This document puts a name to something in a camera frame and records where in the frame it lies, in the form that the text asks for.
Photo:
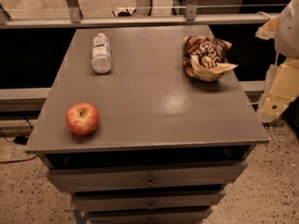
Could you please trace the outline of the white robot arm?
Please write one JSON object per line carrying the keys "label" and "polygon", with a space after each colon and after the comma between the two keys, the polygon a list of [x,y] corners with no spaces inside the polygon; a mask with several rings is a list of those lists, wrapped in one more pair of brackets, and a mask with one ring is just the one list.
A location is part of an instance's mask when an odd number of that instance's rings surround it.
{"label": "white robot arm", "polygon": [[274,38],[277,54],[286,57],[281,65],[269,66],[256,111],[259,121],[272,122],[299,96],[299,0],[291,0],[277,18],[258,29],[256,36]]}

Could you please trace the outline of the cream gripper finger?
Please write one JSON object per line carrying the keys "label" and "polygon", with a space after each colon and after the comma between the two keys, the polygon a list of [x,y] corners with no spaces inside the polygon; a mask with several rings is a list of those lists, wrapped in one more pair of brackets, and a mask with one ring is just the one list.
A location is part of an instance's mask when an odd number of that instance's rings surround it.
{"label": "cream gripper finger", "polygon": [[288,59],[280,66],[271,64],[265,79],[264,92],[257,109],[261,122],[278,119],[299,96],[299,60]]}
{"label": "cream gripper finger", "polygon": [[269,40],[274,38],[276,35],[277,24],[278,24],[278,17],[270,19],[268,22],[266,22],[263,26],[261,26],[257,30],[255,36],[263,40]]}

